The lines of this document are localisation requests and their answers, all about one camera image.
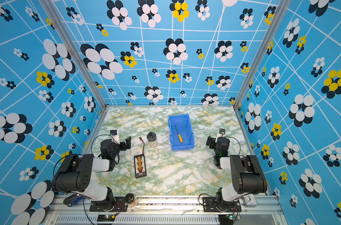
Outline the yellow handled screwdriver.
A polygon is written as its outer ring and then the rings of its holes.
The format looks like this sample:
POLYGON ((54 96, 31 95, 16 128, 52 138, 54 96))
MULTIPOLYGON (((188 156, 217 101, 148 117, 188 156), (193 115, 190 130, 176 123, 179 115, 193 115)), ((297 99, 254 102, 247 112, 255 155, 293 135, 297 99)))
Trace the yellow handled screwdriver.
POLYGON ((182 137, 181 137, 181 135, 179 133, 179 130, 178 130, 177 126, 175 126, 175 129, 176 129, 176 132, 177 132, 178 139, 179 139, 180 143, 183 143, 183 139, 182 139, 182 137))

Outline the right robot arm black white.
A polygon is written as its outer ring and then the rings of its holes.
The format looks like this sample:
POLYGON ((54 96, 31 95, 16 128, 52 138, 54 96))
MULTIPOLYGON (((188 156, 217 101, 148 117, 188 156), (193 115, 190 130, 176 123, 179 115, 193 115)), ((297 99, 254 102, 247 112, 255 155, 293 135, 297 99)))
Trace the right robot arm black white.
POLYGON ((232 183, 219 188, 216 193, 219 203, 229 203, 244 196, 267 192, 265 175, 254 155, 229 155, 230 140, 226 137, 207 138, 206 145, 214 150, 214 165, 223 170, 230 170, 232 183))

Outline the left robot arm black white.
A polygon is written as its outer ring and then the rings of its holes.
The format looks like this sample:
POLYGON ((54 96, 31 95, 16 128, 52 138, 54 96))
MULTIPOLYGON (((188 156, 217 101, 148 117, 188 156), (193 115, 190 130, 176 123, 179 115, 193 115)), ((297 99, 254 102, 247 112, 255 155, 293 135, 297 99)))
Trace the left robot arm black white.
POLYGON ((90 199, 94 203, 113 205, 111 188, 104 187, 91 179, 93 172, 111 172, 119 163, 119 154, 131 148, 131 137, 124 142, 113 138, 101 142, 99 157, 94 154, 68 155, 53 174, 52 189, 62 193, 73 193, 90 199))

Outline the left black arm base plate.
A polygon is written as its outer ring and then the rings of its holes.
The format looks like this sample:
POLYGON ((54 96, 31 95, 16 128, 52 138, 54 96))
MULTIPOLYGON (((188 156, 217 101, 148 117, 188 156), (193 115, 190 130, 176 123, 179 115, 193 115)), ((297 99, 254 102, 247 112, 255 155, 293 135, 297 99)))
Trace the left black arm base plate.
POLYGON ((90 212, 126 212, 127 208, 128 205, 125 197, 116 196, 110 203, 105 200, 99 202, 91 201, 89 210, 90 212))

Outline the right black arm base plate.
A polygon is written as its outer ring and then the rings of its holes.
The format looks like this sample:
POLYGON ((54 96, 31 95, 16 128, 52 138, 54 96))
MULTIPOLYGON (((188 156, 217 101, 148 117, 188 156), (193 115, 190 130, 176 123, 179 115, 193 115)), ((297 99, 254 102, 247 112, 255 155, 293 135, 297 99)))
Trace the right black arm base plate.
POLYGON ((201 197, 200 204, 204 212, 237 213, 242 211, 239 201, 225 202, 216 197, 201 197))

